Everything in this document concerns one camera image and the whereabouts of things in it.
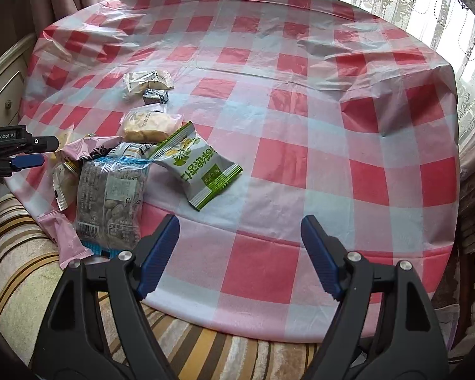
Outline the cream snack wrapper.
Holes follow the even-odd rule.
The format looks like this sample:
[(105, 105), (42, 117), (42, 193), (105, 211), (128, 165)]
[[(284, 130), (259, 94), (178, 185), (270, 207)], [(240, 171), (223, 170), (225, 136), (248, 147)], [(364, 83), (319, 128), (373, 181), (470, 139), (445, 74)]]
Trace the cream snack wrapper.
[(168, 91), (174, 88), (172, 76), (167, 70), (129, 72), (123, 76), (123, 81), (130, 95), (143, 94), (147, 89)]

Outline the pink snack packet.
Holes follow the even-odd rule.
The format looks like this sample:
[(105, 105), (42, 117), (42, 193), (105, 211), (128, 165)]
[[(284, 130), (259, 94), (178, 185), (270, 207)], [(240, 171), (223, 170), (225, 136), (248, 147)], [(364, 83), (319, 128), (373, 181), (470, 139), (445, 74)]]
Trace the pink snack packet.
[(108, 155), (122, 140), (121, 136), (86, 136), (65, 145), (60, 155), (69, 161), (94, 160)]
[(72, 223), (62, 212), (43, 214), (38, 217), (37, 223), (56, 244), (61, 269), (65, 269), (72, 260), (82, 260), (93, 255), (93, 251), (81, 243)]

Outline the striped towel sofa cover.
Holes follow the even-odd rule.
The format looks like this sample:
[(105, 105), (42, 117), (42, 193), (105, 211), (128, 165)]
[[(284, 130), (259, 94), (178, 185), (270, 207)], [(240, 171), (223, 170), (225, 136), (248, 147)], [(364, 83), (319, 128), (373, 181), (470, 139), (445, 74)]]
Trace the striped towel sofa cover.
[[(10, 192), (0, 197), (0, 332), (24, 363), (61, 276), (58, 250)], [(299, 379), (317, 344), (222, 334), (144, 306), (147, 321), (180, 379)]]

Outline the small blue white candy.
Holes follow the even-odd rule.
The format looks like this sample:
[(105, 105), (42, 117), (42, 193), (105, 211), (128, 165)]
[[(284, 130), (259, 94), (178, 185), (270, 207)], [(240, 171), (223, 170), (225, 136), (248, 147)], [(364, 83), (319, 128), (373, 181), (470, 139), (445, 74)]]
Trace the small blue white candy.
[(167, 104), (169, 94), (166, 90), (147, 88), (142, 94), (142, 99), (146, 105)]

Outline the clear yellow cookie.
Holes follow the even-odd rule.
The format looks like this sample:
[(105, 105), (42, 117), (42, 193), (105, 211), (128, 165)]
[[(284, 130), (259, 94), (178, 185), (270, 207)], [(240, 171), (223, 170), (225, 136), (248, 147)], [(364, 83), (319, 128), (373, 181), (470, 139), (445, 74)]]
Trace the clear yellow cookie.
[(130, 143), (161, 143), (179, 130), (182, 122), (181, 114), (138, 107), (123, 117), (118, 133)]

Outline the cream drawer cabinet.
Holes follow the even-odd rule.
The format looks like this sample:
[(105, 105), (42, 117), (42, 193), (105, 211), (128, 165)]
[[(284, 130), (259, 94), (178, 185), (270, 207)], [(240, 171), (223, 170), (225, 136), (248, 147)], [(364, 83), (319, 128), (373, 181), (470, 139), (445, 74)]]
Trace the cream drawer cabinet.
[(0, 56), (0, 127), (16, 125), (36, 35), (29, 34)]

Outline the white orange snack packet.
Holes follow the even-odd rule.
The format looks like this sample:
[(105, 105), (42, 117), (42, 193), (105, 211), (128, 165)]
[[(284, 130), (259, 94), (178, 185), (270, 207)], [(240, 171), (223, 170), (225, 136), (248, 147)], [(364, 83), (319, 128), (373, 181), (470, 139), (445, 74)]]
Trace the white orange snack packet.
[(132, 159), (149, 160), (157, 146), (150, 143), (121, 142), (108, 153), (110, 158), (127, 157)]

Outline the green white snack bag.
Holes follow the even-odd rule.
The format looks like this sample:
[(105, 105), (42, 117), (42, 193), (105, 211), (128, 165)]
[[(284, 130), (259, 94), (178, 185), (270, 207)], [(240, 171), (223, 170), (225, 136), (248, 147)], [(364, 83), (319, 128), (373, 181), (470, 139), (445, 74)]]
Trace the green white snack bag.
[(189, 204), (201, 211), (243, 171), (224, 158), (187, 122), (154, 150), (150, 161), (181, 181)]

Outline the sunflower seed bag blue trim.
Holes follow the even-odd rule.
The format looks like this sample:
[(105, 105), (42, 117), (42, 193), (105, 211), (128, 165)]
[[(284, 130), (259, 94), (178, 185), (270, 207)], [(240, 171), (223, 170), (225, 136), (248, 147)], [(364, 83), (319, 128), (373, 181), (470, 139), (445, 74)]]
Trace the sunflower seed bag blue trim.
[(86, 161), (79, 176), (75, 230), (86, 247), (114, 256), (133, 250), (150, 163), (129, 157)]

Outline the red white checkered tablecloth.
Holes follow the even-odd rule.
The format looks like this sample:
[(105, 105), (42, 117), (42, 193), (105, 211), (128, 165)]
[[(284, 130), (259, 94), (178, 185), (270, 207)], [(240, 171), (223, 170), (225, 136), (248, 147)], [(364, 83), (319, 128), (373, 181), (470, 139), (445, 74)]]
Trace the red white checkered tablecloth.
[(123, 76), (166, 70), (170, 111), (242, 167), (205, 208), (152, 167), (142, 229), (180, 238), (147, 304), (263, 340), (322, 339), (335, 312), (300, 237), (317, 217), (368, 260), (407, 260), (429, 294), (458, 206), (451, 66), (392, 24), (334, 0), (111, 0), (47, 27), (20, 121), (35, 135), (113, 136), (138, 99)]

